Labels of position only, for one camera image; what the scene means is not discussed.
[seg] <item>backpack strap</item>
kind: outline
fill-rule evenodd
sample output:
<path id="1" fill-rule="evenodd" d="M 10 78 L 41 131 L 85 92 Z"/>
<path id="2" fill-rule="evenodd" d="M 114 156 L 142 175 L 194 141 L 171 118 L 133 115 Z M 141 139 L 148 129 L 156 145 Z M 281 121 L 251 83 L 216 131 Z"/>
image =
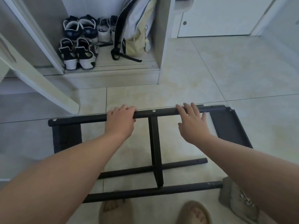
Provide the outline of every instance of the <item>backpack strap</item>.
<path id="1" fill-rule="evenodd" d="M 114 37 L 114 48 L 111 50 L 111 56 L 113 60 L 119 60 L 120 57 L 124 57 L 128 60 L 133 60 L 136 62 L 142 62 L 142 60 L 138 60 L 135 58 L 132 58 L 130 56 L 127 56 L 123 53 L 121 53 L 121 49 L 118 47 L 119 40 L 121 39 L 121 35 L 123 33 L 123 28 L 125 26 L 126 19 L 128 17 L 128 14 L 130 10 L 132 9 L 133 5 L 135 4 L 137 0 L 131 0 L 131 2 L 122 10 L 120 16 L 118 17 L 118 20 L 116 22 L 115 26 L 115 37 Z"/>

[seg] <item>shoe cabinet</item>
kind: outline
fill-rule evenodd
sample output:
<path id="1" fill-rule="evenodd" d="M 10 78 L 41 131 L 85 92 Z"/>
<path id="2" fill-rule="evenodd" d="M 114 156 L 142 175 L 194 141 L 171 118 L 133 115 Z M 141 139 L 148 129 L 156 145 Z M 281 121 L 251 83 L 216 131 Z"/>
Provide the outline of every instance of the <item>shoe cabinet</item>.
<path id="1" fill-rule="evenodd" d="M 175 0 L 158 0 L 150 32 L 151 50 L 137 57 L 115 61 L 113 46 L 100 47 L 93 69 L 66 70 L 58 56 L 63 38 L 63 21 L 70 15 L 90 14 L 95 18 L 119 15 L 124 0 L 4 0 L 46 55 L 56 75 L 46 78 L 59 89 L 88 89 L 110 86 L 157 84 L 163 72 L 167 40 L 170 37 Z"/>

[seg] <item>person's left hand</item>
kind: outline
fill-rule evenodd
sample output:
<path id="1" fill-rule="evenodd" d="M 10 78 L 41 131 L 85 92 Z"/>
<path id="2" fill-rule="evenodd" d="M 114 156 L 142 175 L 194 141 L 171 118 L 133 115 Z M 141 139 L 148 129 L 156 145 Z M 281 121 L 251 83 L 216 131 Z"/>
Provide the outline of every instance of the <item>person's left hand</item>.
<path id="1" fill-rule="evenodd" d="M 136 107 L 127 105 L 110 110 L 107 113 L 105 133 L 119 136 L 123 140 L 128 139 L 134 130 L 136 120 L 133 119 L 133 114 L 135 111 Z"/>

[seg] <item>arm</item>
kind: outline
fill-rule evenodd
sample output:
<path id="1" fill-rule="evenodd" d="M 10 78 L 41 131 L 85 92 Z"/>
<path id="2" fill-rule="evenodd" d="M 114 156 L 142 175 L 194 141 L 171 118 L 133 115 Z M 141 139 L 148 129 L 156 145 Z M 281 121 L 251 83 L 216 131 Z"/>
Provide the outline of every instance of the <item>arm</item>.
<path id="1" fill-rule="evenodd" d="M 14 178 L 0 191 L 1 223 L 66 223 L 132 134 L 135 110 L 123 105 L 109 111 L 103 135 L 59 152 Z"/>
<path id="2" fill-rule="evenodd" d="M 299 166 L 210 134 L 194 103 L 177 105 L 182 137 L 198 147 L 278 223 L 299 220 Z"/>

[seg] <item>hand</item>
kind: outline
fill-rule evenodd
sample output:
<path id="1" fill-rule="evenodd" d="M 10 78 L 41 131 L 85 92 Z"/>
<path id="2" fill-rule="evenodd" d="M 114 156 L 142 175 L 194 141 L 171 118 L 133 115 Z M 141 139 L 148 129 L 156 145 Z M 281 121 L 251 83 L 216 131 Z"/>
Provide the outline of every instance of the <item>hand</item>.
<path id="1" fill-rule="evenodd" d="M 136 107 L 127 105 L 110 110 L 107 114 L 105 133 L 119 136 L 124 141 L 128 139 L 134 130 L 136 120 L 133 119 L 133 114 L 135 111 Z"/>
<path id="2" fill-rule="evenodd" d="M 194 103 L 191 103 L 191 106 L 184 103 L 184 106 L 188 114 L 180 105 L 176 105 L 182 119 L 182 122 L 178 123 L 178 129 L 186 142 L 200 146 L 200 143 L 212 136 L 207 126 L 207 115 L 203 113 L 200 118 L 199 110 Z"/>

